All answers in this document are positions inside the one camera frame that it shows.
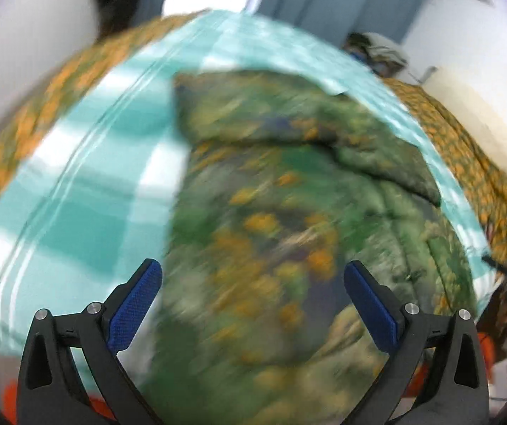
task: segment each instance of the green floral blanket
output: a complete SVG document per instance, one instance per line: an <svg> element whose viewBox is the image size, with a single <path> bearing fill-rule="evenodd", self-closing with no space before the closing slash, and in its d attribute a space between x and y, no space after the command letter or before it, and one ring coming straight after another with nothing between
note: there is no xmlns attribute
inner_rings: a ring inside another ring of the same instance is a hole
<svg viewBox="0 0 507 425"><path fill-rule="evenodd" d="M299 76L179 75L193 144L143 391L167 424L344 418L381 370L343 288L358 259L402 302L475 312L416 147Z"/></svg>

